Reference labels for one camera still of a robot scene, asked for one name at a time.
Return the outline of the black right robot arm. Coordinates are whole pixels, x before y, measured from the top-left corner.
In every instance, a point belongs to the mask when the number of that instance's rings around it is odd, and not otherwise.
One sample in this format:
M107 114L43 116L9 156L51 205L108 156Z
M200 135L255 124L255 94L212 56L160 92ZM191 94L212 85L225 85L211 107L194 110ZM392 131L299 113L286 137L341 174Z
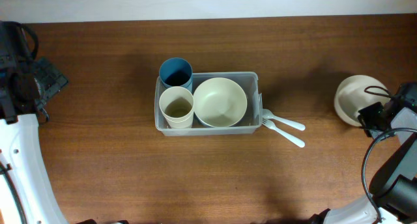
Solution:
M383 89L379 95L389 102L377 102L358 112L361 128L373 138L361 168L365 195L343 208L314 214L308 223L416 222L416 83L401 84L395 94ZM389 137L397 137L401 145L367 183L369 156Z

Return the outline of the white plastic spoon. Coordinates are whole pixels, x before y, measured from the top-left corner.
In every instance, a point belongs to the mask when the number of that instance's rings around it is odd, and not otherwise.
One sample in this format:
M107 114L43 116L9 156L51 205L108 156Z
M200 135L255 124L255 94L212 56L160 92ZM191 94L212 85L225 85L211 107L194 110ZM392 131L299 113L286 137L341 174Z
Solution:
M273 114L269 109L263 109L263 118L264 119L276 120L278 122L284 123L284 124L286 124L286 125L288 125L292 128L300 130L300 131L304 131L306 129L305 125L303 125L301 123L298 123L298 122L295 122L295 121L292 121L292 120L288 120L288 119L278 117L275 114Z

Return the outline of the blue bowl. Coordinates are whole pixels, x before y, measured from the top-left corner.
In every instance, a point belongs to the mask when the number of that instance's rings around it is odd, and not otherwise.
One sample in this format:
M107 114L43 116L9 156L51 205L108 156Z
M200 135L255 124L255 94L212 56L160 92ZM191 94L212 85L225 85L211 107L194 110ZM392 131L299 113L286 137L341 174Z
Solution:
M194 115L194 119L204 127L221 128L221 127L233 127L242 122L243 117L239 119L231 119L226 116L212 117L208 121L200 119L197 115Z

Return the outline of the cream bowl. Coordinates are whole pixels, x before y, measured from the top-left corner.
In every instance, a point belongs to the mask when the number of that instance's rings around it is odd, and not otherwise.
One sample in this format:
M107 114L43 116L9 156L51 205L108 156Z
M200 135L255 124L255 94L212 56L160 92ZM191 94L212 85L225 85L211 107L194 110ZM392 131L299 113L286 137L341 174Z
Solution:
M344 79L338 86L334 97L334 108L339 118L352 126L361 126L358 121L359 110L380 102L386 104L390 99L364 92L368 86L386 87L377 79L355 75Z
M195 115L206 126L234 126L243 119L247 107L243 88L228 78L210 78L194 91Z

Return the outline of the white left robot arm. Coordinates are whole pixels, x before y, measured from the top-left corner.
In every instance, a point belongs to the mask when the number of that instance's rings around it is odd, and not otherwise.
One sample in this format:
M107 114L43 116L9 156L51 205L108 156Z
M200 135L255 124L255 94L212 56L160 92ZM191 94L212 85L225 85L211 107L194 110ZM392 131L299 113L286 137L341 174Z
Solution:
M1 215L5 223L66 223L40 149L39 115L68 79L28 26L1 22Z

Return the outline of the white plastic fork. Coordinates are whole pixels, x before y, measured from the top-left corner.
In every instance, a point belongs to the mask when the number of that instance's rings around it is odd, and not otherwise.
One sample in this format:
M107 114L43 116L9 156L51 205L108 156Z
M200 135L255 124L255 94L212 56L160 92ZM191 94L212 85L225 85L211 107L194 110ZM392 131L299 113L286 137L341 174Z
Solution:
M266 126L267 128L274 130L276 132L278 132L280 135L284 136L284 138L288 139L290 142L294 143L296 146L300 147L300 148L304 148L305 147L305 142L303 142L303 140L279 129L271 120L268 119L263 119L262 123L264 126Z

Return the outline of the cream cup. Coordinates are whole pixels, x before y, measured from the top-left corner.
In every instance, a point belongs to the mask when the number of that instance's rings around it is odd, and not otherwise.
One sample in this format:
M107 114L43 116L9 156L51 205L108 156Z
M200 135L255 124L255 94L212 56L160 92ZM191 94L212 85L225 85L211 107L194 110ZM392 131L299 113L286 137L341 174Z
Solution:
M168 122L183 122L194 117L194 96L184 87L170 87L159 98L159 108Z
M193 124L193 118L190 117L190 118L188 118L186 120L183 120L183 121L180 121L180 122L167 120L167 123L170 126L170 128L173 128L173 129L191 128L192 124Z

